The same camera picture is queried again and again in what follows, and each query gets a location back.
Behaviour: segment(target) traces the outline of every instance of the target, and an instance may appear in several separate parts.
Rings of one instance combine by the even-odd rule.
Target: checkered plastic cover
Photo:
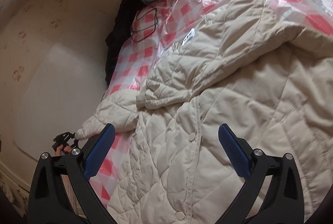
[[[328,35],[333,34],[333,0],[264,1],[274,9],[278,18],[311,26]],[[139,90],[150,69],[173,42],[182,40],[203,15],[228,2],[229,0],[159,0],[139,12],[132,29],[140,32],[134,34],[134,40],[127,40],[122,47],[104,97],[121,89]],[[153,8],[157,9],[156,29]],[[147,39],[137,42],[151,33]],[[117,134],[97,176],[90,179],[105,206],[117,185],[118,168],[129,149],[130,134]]]

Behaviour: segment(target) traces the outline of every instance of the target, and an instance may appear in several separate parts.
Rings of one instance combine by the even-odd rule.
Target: silver bolt
[[[42,155],[41,155],[41,158],[42,159],[46,159],[46,158],[48,158],[49,157],[49,154],[48,153],[43,153]]]
[[[255,154],[256,156],[261,156],[261,155],[263,154],[263,152],[262,152],[262,150],[260,150],[260,149],[255,149],[255,150],[254,150],[254,154]]]
[[[76,149],[72,150],[72,155],[78,155],[80,152],[81,152],[81,150],[76,148]]]
[[[291,154],[286,154],[286,158],[291,160],[292,159],[292,155]]]

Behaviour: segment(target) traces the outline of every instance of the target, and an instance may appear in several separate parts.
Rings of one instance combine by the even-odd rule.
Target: jacket button
[[[176,218],[177,218],[178,220],[184,220],[184,218],[185,218],[185,214],[184,214],[183,212],[177,212],[177,213],[176,213]]]
[[[192,142],[193,140],[195,140],[195,133],[189,135],[189,141]]]

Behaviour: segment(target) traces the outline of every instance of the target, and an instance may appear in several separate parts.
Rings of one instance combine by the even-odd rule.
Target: clothing tag
[[[182,45],[186,44],[188,40],[191,40],[194,37],[194,35],[195,35],[195,30],[191,29],[191,31],[187,34],[187,36],[183,40]]]

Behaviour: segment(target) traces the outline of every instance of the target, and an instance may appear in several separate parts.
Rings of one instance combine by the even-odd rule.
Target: blue rubber pad
[[[116,131],[114,126],[110,124],[86,159],[83,175],[87,180],[96,176],[114,142],[115,137]]]
[[[247,179],[251,176],[250,160],[239,146],[236,139],[237,137],[226,125],[222,124],[219,127],[219,141],[232,166],[239,177]]]

